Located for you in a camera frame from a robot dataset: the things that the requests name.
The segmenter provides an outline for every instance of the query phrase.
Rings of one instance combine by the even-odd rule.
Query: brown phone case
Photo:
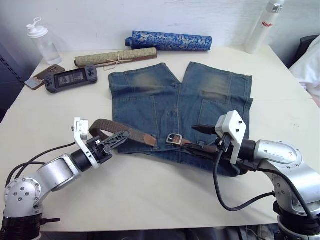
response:
[[[38,88],[40,88],[42,85],[45,84],[44,79],[46,76],[63,73],[65,71],[66,70],[63,67],[57,64],[54,64],[48,67],[47,69],[45,69],[44,71],[40,72],[39,74],[31,77],[29,80],[25,81],[24,84],[29,88],[31,88],[32,90],[37,90]]]

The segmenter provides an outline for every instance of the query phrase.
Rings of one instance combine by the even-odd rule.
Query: plastic bottle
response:
[[[244,46],[244,50],[248,54],[255,54],[264,43],[266,36],[279,16],[279,12],[283,9],[284,3],[285,0],[270,0],[268,2],[255,29]]]
[[[48,29],[44,26],[36,26],[36,23],[39,21],[41,21],[41,17],[36,17],[32,24],[26,26],[28,29],[28,37],[32,39],[48,64],[59,64],[62,62],[62,58],[52,38],[48,34]]]

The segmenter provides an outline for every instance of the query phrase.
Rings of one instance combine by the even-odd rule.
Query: jeans back pocket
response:
[[[244,104],[236,105],[203,99],[197,124],[215,126],[220,116],[233,110],[236,110],[242,118],[244,117]],[[215,142],[216,138],[216,135],[207,135],[197,131],[194,140],[197,144],[204,142],[206,145],[211,145]]]
[[[154,96],[114,99],[112,108],[114,121],[155,137],[159,136]]]

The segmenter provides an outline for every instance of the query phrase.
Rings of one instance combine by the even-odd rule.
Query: metal buckle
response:
[[[178,142],[175,142],[175,137],[179,137],[179,141]],[[168,135],[168,137],[166,138],[166,143],[167,144],[174,144],[174,145],[181,145],[182,143],[182,135],[180,134],[177,134],[177,133],[171,133]]]

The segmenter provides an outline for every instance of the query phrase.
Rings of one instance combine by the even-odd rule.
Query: jeans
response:
[[[216,135],[192,129],[193,125],[215,125],[221,115],[237,110],[249,138],[249,112],[252,77],[190,62],[183,82],[165,63],[109,75],[113,120],[138,129],[157,139],[155,147],[127,141],[119,153],[144,153],[176,163],[211,171],[213,162],[191,155],[184,149],[166,143],[169,134],[180,134],[197,144],[212,145]],[[237,176],[240,171],[221,161],[218,172]]]

